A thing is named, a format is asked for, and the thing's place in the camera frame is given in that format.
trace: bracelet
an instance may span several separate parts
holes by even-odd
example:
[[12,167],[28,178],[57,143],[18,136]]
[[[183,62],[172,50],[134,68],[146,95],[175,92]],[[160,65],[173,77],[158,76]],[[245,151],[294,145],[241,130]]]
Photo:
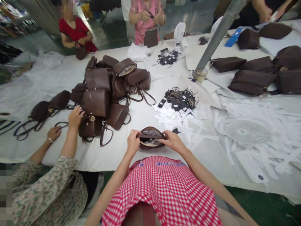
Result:
[[47,137],[47,140],[49,140],[51,143],[53,143],[53,140],[51,140],[51,138]]

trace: white fan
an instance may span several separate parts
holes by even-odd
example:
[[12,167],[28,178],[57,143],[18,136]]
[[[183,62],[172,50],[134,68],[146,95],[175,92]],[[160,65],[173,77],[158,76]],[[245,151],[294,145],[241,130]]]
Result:
[[185,29],[186,29],[186,24],[180,22],[178,23],[175,32],[173,33],[173,39],[176,41],[175,48],[177,49],[181,48],[181,43],[185,38]]
[[271,139],[269,125],[255,117],[227,118],[222,127],[225,135],[243,143],[264,143]]

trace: hand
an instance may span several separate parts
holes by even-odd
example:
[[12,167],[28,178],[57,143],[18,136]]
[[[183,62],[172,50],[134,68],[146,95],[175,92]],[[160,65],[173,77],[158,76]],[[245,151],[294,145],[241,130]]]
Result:
[[138,130],[131,130],[128,137],[128,149],[126,152],[132,154],[133,156],[139,149],[140,146],[140,138],[137,137],[138,134],[142,134]]
[[269,7],[267,7],[266,4],[263,4],[258,10],[258,13],[260,18],[259,23],[265,23],[270,20],[273,11]]
[[51,128],[47,133],[47,137],[54,142],[61,135],[62,130],[60,128],[60,126]]
[[150,14],[147,11],[142,11],[141,12],[141,20],[143,22],[147,22],[150,19]]
[[283,14],[285,13],[285,9],[288,5],[286,3],[283,3],[276,11],[278,11],[277,15],[276,15],[276,19],[275,21],[279,20],[280,17],[283,16]]
[[155,25],[158,25],[160,23],[160,21],[162,21],[162,14],[160,13],[157,13],[154,18],[153,18],[153,21],[154,21],[154,24]]
[[86,39],[85,38],[80,38],[78,41],[77,41],[79,44],[81,45],[85,45],[86,44]]
[[167,140],[160,139],[160,143],[165,144],[179,154],[184,154],[185,152],[189,151],[189,149],[185,146],[185,144],[177,134],[169,130],[165,130],[163,134],[167,137]]
[[68,116],[68,128],[75,128],[78,129],[80,123],[81,123],[81,119],[83,117],[83,115],[85,114],[85,112],[83,111],[81,114],[82,108],[77,105],[72,112],[70,113],[70,115]]

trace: yellow container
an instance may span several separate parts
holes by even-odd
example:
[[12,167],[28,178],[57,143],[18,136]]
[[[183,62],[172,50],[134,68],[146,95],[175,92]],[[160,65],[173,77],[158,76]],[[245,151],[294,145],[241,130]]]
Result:
[[94,17],[93,17],[93,14],[92,14],[91,11],[90,11],[89,3],[82,4],[82,5],[81,5],[81,9],[82,9],[82,12],[83,12],[84,15],[85,15],[85,18],[87,18],[87,19],[94,18]]

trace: pink shirt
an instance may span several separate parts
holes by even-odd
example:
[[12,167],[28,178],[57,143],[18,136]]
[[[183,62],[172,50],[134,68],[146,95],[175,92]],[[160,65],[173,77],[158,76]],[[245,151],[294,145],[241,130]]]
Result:
[[150,204],[162,225],[222,225],[213,191],[180,160],[151,156],[137,161],[103,214],[121,225],[138,202]]

